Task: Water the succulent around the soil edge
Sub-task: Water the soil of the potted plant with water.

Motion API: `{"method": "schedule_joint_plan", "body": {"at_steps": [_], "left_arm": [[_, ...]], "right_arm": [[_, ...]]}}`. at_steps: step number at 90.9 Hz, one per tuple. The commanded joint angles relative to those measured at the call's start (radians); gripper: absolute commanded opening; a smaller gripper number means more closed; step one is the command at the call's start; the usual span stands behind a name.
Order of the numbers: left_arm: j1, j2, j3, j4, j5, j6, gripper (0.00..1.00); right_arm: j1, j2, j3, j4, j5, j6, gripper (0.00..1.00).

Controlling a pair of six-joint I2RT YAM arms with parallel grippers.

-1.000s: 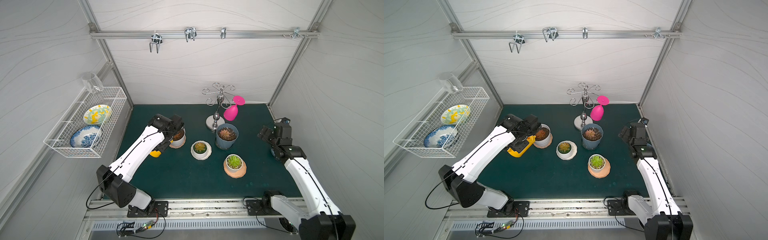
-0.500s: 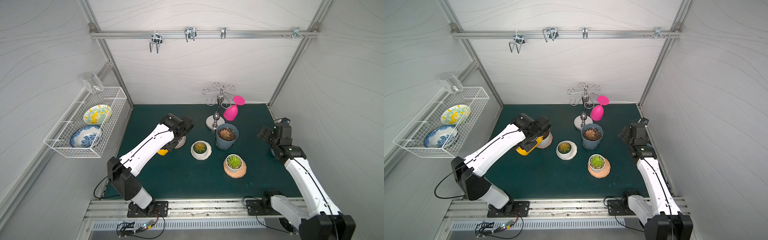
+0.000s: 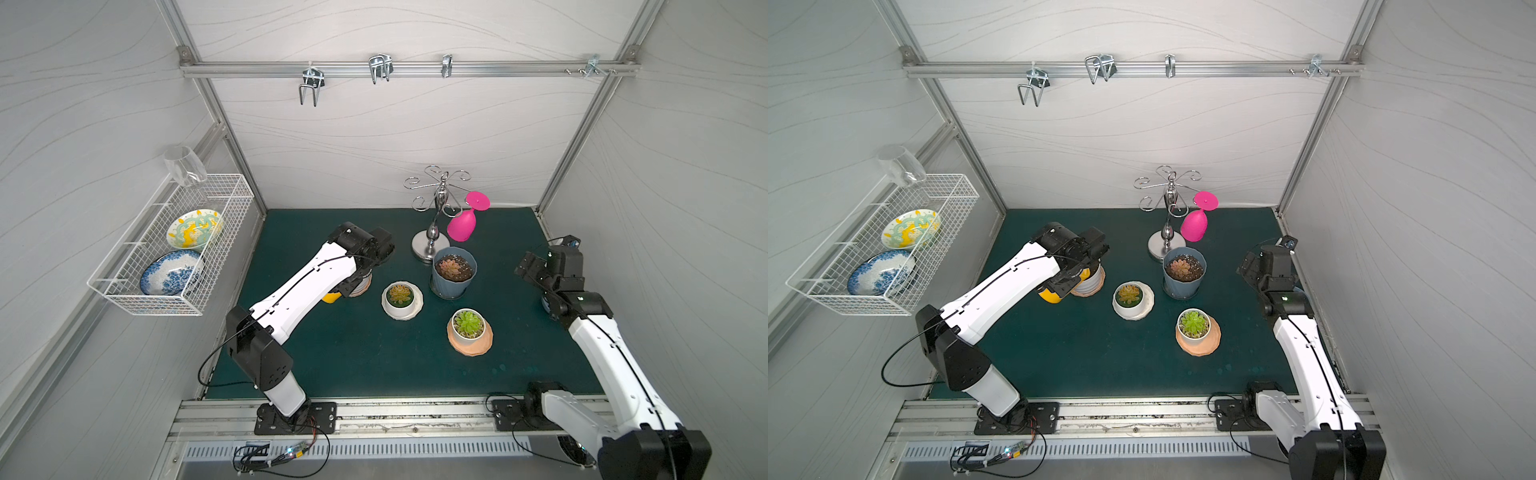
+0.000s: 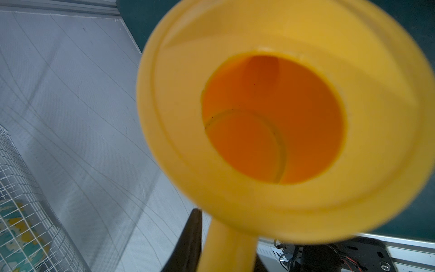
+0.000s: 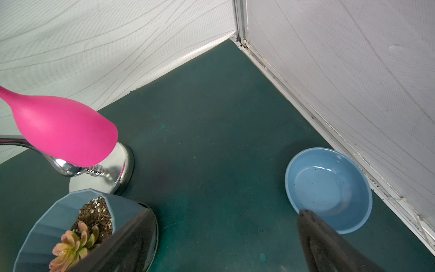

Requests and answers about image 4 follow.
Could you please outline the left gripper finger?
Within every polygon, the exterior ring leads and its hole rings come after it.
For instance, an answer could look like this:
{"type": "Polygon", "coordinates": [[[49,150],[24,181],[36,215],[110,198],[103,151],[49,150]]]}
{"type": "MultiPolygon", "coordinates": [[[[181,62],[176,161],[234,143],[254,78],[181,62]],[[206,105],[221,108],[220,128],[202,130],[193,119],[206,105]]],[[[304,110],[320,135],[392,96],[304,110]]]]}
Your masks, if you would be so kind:
{"type": "Polygon", "coordinates": [[[202,210],[194,208],[162,272],[196,272],[202,253],[202,210]]]}

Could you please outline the yellow watering can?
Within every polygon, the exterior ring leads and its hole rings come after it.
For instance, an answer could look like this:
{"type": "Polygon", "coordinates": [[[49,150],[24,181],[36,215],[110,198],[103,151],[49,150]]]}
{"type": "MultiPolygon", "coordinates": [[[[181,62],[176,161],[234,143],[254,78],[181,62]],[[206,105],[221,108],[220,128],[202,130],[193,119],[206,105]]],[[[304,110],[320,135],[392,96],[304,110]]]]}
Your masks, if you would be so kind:
{"type": "Polygon", "coordinates": [[[435,75],[368,1],[181,1],[144,48],[140,123],[212,217],[200,272],[259,237],[328,244],[401,212],[435,166],[435,75]]]}

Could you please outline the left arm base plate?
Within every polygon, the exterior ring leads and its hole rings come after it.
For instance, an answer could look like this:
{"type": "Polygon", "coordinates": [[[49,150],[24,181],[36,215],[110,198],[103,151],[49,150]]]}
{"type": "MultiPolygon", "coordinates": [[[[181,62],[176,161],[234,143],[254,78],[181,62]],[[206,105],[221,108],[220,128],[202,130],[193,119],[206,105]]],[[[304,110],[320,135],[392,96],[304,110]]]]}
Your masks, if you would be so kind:
{"type": "Polygon", "coordinates": [[[281,257],[288,272],[396,272],[384,243],[356,237],[324,245],[296,245],[281,257]]]}

